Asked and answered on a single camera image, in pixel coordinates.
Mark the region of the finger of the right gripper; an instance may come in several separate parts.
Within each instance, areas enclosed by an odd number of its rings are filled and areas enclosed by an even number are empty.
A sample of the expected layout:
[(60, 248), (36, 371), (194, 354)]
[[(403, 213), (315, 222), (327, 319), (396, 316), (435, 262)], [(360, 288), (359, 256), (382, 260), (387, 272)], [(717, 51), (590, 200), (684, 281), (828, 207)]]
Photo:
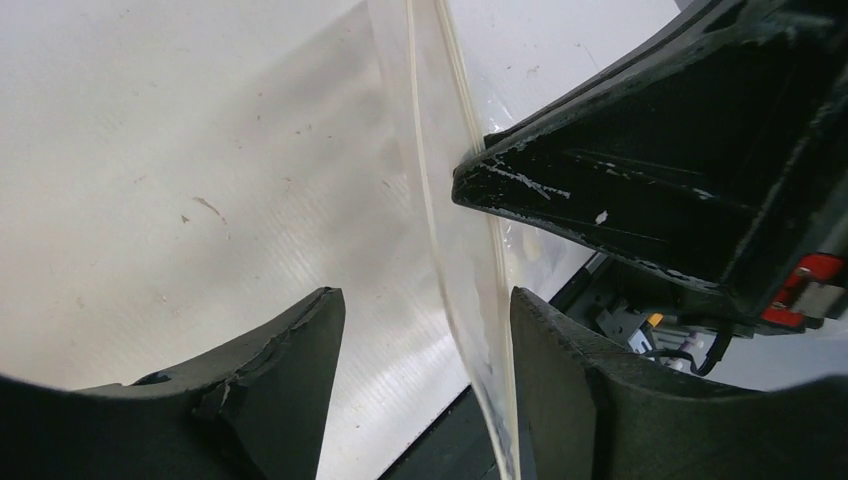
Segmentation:
[(497, 149), (574, 188), (535, 225), (758, 312), (847, 215), (847, 5), (695, 1)]

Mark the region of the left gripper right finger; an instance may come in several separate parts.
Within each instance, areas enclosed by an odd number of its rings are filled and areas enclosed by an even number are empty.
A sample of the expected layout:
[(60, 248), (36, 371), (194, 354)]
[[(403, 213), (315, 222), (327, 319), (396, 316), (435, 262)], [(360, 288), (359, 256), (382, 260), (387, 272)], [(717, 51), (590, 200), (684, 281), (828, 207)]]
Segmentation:
[(843, 479), (847, 380), (778, 391), (661, 366), (524, 288), (515, 375), (541, 479)]

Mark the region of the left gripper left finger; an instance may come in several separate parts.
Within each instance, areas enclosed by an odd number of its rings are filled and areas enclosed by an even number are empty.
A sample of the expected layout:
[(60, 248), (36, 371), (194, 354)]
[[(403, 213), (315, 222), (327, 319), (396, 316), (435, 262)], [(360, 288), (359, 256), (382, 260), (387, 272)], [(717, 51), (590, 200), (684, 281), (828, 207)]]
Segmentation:
[(345, 325), (322, 287), (265, 324), (130, 385), (1, 380), (5, 479), (312, 479)]

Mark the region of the clear zip top bag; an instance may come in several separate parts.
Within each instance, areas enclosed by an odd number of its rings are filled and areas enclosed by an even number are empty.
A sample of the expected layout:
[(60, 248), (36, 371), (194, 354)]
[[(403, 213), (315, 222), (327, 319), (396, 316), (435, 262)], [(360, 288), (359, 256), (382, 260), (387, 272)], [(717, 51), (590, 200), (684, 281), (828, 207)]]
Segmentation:
[(478, 400), (497, 479), (537, 477), (515, 375), (511, 294), (550, 299), (595, 252), (523, 201), (575, 196), (497, 143), (668, 26), (680, 1), (370, 1), (436, 320)]

